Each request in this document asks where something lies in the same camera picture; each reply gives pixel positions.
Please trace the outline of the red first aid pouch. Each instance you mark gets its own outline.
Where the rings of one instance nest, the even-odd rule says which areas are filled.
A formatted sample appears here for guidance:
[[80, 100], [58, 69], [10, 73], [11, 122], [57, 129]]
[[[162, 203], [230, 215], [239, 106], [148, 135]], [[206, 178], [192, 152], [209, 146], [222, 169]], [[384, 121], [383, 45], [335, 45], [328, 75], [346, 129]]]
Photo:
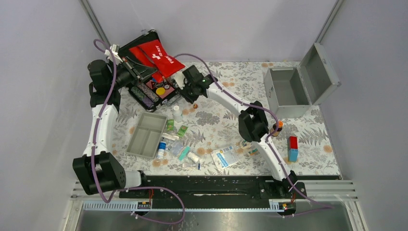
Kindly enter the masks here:
[[167, 54], [158, 39], [134, 46], [129, 51], [143, 65], [157, 69], [152, 78], [158, 83], [185, 68], [184, 64]]

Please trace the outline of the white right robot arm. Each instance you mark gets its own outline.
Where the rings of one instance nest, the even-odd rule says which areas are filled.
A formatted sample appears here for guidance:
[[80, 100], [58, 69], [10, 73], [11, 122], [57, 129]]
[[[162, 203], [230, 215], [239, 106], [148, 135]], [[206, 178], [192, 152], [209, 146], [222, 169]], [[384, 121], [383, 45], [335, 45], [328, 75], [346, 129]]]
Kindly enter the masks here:
[[194, 103], [203, 96], [218, 102], [236, 115], [240, 136], [259, 151], [269, 166], [273, 179], [278, 181], [278, 196], [288, 198], [295, 192], [294, 185], [298, 178], [273, 144], [266, 117], [268, 109], [259, 101], [251, 103], [240, 98], [227, 90], [211, 74], [204, 76], [194, 65], [176, 72], [171, 80], [187, 102]]

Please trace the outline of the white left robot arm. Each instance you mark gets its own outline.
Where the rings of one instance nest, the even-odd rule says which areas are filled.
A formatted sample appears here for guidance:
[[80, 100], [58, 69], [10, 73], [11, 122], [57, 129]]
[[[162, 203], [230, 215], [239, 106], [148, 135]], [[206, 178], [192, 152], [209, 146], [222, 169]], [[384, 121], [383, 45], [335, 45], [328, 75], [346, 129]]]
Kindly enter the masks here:
[[87, 195], [123, 189], [126, 174], [112, 154], [112, 136], [119, 112], [119, 90], [147, 80], [156, 68], [123, 58], [118, 64], [94, 60], [88, 64], [92, 125], [83, 155], [73, 160], [73, 170]]

